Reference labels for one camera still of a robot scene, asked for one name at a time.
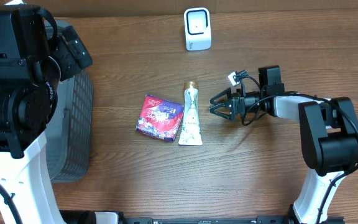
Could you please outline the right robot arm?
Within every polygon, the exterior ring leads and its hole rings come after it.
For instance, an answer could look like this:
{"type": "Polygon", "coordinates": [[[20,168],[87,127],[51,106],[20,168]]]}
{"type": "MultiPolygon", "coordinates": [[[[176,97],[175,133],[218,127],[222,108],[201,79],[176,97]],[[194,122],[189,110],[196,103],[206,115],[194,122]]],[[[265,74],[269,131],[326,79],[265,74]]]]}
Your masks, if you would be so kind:
{"type": "Polygon", "coordinates": [[[237,90],[212,97],[209,112],[229,120],[239,116],[244,126],[266,114],[297,121],[308,173],[287,215],[257,217],[257,223],[343,223],[327,212],[339,184],[358,169],[358,119],[351,99],[286,91],[278,65],[259,68],[258,75],[258,90],[247,92],[247,71],[231,72],[228,79],[237,90]]]}

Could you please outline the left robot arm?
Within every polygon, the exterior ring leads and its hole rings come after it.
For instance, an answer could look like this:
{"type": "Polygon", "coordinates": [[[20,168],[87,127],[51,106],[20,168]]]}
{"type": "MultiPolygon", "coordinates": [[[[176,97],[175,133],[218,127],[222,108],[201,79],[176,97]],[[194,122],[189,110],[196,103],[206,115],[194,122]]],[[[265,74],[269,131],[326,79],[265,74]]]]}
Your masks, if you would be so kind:
{"type": "Polygon", "coordinates": [[[5,223],[119,223],[112,211],[60,210],[47,170],[45,129],[58,84],[93,63],[72,26],[45,8],[0,6],[0,212],[5,223]]]}

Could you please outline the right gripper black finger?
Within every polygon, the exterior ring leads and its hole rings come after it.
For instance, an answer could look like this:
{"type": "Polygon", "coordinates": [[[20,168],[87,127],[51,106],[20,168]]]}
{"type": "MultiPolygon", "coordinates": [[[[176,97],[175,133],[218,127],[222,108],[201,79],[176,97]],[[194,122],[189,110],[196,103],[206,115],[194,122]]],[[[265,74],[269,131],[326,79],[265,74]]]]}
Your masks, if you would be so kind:
{"type": "Polygon", "coordinates": [[[209,112],[211,114],[215,114],[217,116],[220,116],[224,119],[228,119],[228,120],[232,120],[234,121],[236,119],[236,113],[234,111],[234,108],[232,107],[231,104],[217,104],[214,105],[212,107],[210,107],[209,112]],[[229,112],[228,113],[223,113],[221,111],[219,111],[219,109],[228,109],[229,112]]]}
{"type": "Polygon", "coordinates": [[[220,105],[220,104],[227,104],[232,100],[232,90],[231,88],[227,88],[222,92],[218,93],[214,97],[212,97],[209,102],[211,105],[220,105]]]}

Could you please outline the red purple snack pack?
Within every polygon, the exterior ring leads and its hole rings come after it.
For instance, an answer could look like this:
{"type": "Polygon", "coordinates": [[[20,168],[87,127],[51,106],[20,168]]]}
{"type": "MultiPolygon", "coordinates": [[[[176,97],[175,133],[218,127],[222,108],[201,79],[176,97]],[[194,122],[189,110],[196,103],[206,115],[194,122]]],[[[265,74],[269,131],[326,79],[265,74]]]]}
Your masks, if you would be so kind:
{"type": "Polygon", "coordinates": [[[182,104],[146,95],[135,130],[152,138],[173,142],[183,111],[182,104]]]}

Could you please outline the white tube pouch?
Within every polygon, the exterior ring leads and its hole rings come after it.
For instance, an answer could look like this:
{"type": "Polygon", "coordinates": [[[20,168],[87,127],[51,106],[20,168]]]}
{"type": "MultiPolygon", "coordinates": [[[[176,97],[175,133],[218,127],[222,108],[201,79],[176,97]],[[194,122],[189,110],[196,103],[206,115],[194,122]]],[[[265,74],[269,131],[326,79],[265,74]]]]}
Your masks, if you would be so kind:
{"type": "Polygon", "coordinates": [[[181,146],[202,146],[201,126],[198,109],[198,84],[196,82],[184,83],[184,111],[183,122],[179,138],[181,146]]]}

